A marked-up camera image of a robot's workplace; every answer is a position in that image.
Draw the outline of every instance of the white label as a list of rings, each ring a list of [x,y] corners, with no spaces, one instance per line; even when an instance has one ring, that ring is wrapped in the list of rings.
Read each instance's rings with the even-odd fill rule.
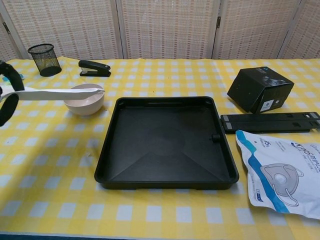
[[[274,102],[274,100],[265,101],[261,107],[260,112],[269,110],[271,108],[271,105],[273,102]]]

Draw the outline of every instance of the gingham tablecloth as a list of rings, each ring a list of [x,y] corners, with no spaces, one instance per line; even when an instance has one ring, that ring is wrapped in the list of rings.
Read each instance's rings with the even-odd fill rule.
[[[247,176],[234,135],[227,139],[239,181],[228,190],[106,190],[94,171],[117,98],[210,96],[219,114],[242,111],[227,91],[239,69],[268,66],[295,85],[282,108],[270,113],[320,112],[320,59],[98,61],[110,77],[80,77],[78,61],[59,57],[62,72],[41,77],[33,60],[9,63],[25,86],[71,88],[96,83],[104,107],[89,117],[62,101],[20,101],[0,128],[0,231],[168,239],[319,239],[320,221],[283,215],[249,203]],[[270,134],[320,142],[310,133]]]

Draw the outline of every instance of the woven panel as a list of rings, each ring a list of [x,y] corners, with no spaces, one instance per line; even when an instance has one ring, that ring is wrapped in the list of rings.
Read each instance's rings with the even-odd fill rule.
[[[274,59],[297,0],[228,0],[214,58]]]
[[[26,49],[51,43],[57,56],[119,58],[110,0],[3,2]]]
[[[320,4],[307,0],[294,26],[282,58],[320,58]]]
[[[213,0],[122,0],[122,19],[129,59],[199,59],[207,57]]]
[[[5,27],[0,25],[0,60],[9,61],[11,59],[18,59],[15,48],[9,38]]]

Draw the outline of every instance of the black stapler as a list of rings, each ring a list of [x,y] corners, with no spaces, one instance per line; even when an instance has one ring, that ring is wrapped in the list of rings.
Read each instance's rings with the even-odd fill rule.
[[[103,63],[80,60],[79,67],[82,69],[80,76],[84,77],[109,77],[111,75],[110,66]]]

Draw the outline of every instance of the mask package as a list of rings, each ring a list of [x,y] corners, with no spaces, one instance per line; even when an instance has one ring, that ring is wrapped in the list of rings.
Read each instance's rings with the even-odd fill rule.
[[[236,131],[252,205],[320,219],[320,144]]]

